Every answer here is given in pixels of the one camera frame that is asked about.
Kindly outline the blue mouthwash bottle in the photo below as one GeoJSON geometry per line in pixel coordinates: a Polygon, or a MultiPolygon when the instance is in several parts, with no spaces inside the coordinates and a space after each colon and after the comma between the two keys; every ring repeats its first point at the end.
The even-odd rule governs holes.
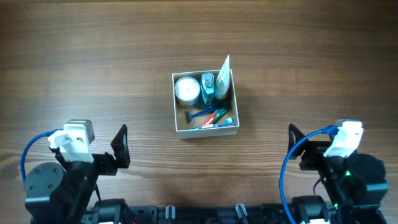
{"type": "Polygon", "coordinates": [[[206,107],[212,107],[214,102],[215,87],[214,75],[206,72],[201,75],[201,95],[206,107]]]}

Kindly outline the green red toothpaste tube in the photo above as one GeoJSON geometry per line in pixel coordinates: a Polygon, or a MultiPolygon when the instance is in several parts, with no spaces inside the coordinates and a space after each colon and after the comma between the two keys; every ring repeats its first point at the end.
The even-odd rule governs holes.
{"type": "Polygon", "coordinates": [[[220,108],[212,112],[210,117],[208,117],[200,127],[209,126],[210,124],[216,124],[227,112],[229,109],[227,108],[220,108]]]}

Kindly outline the blue toothbrush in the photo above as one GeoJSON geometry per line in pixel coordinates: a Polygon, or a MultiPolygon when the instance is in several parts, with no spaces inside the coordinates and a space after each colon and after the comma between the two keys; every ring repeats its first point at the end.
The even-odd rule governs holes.
{"type": "Polygon", "coordinates": [[[235,124],[235,119],[232,118],[228,118],[224,121],[224,123],[222,124],[208,124],[208,125],[204,125],[204,126],[200,126],[200,127],[196,127],[193,129],[208,129],[208,128],[221,128],[221,127],[225,127],[225,126],[231,126],[233,124],[235,124]]]}

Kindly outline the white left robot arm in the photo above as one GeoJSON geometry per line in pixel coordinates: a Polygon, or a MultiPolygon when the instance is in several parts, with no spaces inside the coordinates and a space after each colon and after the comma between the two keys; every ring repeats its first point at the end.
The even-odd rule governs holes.
{"type": "Polygon", "coordinates": [[[131,163],[126,125],[111,141],[112,154],[91,153],[95,134],[88,119],[71,119],[63,128],[40,134],[28,145],[42,137],[48,139],[56,162],[22,173],[25,207],[32,215],[32,223],[137,222],[123,199],[99,199],[94,207],[88,207],[92,194],[99,194],[98,177],[114,176],[118,169],[127,169],[131,163]]]}

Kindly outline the blue disposable razor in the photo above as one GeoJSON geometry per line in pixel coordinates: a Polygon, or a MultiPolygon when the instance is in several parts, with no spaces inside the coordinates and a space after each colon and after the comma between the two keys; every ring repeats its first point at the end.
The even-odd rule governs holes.
{"type": "Polygon", "coordinates": [[[199,111],[195,114],[192,114],[189,110],[186,111],[186,117],[187,117],[187,123],[193,123],[193,119],[198,117],[198,116],[203,116],[205,114],[212,113],[216,111],[218,108],[208,108],[202,111],[199,111]]]}

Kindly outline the cotton swab jar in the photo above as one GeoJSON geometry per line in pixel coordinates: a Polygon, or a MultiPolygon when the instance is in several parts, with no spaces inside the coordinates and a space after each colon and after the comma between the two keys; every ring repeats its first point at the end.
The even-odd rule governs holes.
{"type": "Polygon", "coordinates": [[[182,77],[174,85],[175,97],[180,106],[192,107],[198,103],[200,84],[192,77],[182,77]]]}

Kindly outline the white cream tube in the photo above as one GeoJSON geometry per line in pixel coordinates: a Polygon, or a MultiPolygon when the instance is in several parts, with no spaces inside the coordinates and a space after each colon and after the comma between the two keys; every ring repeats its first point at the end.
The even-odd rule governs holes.
{"type": "Polygon", "coordinates": [[[216,79],[215,97],[219,100],[226,98],[230,83],[230,60],[229,55],[223,63],[216,79]]]}

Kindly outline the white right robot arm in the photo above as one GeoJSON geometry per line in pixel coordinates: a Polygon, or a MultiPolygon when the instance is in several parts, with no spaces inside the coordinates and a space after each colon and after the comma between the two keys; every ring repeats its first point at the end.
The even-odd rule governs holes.
{"type": "Polygon", "coordinates": [[[289,146],[282,163],[279,191],[290,223],[385,223],[381,200],[389,190],[383,161],[358,153],[362,122],[339,119],[336,124],[304,134],[289,125],[289,146]],[[287,203],[284,175],[291,159],[301,158],[301,170],[318,172],[330,203],[321,196],[294,197],[287,203]]]}

